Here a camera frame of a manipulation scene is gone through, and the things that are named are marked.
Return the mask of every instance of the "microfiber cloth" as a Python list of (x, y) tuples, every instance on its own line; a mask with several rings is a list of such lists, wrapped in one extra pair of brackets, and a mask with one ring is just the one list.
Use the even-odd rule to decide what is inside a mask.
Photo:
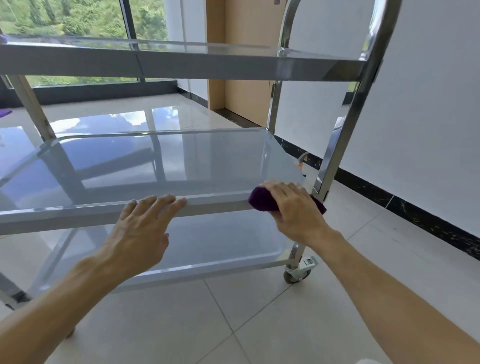
[[(327, 209), (320, 201), (313, 196), (310, 197), (315, 202), (322, 215), (327, 212)], [(255, 210), (258, 211), (280, 211), (272, 194), (265, 187), (256, 187), (248, 198), (248, 202)]]
[(12, 110), (0, 110), (0, 118), (7, 116), (12, 113)]

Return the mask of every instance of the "stainless steel trolley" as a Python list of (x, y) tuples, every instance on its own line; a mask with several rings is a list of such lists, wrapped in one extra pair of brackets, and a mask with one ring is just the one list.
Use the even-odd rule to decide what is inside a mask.
[[(366, 46), (356, 60), (288, 47), (300, 0), (289, 0), (278, 48), (76, 37), (0, 37), (8, 75), (44, 143), (0, 181), (0, 235), (68, 229), (27, 292), (0, 273), (0, 300), (11, 308), (47, 290), (99, 249), (130, 200), (185, 196), (170, 247), (151, 270), (120, 285), (139, 289), (251, 269), (286, 266), (305, 279), (316, 265), (305, 246), (282, 236), (267, 214), (251, 210), (251, 190), (267, 179), (304, 177), (274, 138), (283, 81), (355, 82), (337, 119), (315, 182), (324, 201), (392, 36), (401, 0), (376, 0)], [(149, 131), (57, 138), (23, 75), (276, 80), (266, 129)], [(181, 177), (166, 173), (165, 148), (182, 143)]]

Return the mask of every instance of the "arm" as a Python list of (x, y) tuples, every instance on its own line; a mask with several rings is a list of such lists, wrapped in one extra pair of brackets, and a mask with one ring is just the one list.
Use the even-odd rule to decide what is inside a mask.
[(129, 203), (97, 254), (0, 322), (0, 363), (44, 363), (102, 298), (162, 260), (167, 226), (185, 205), (170, 195)]
[(381, 270), (330, 228), (308, 193), (266, 182), (278, 203), (278, 229), (312, 248), (343, 285), (363, 321), (395, 364), (478, 363), (480, 344)]

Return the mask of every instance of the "hand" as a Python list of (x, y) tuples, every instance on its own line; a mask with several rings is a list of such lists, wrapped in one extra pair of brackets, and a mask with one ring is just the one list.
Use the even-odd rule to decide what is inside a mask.
[(168, 248), (168, 224), (187, 204), (175, 196), (150, 196), (123, 209), (112, 233), (96, 254), (119, 283), (160, 263)]
[(327, 225), (315, 202), (300, 185), (268, 181), (263, 186), (280, 209), (270, 213), (278, 230), (291, 240), (313, 248), (319, 241), (339, 234)]

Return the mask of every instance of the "person's right arm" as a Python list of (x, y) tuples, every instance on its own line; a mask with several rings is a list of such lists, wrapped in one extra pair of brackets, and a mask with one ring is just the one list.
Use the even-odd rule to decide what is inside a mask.
[(343, 285), (394, 364), (480, 363), (480, 344), (330, 228), (305, 189), (266, 182), (278, 229), (312, 248)]

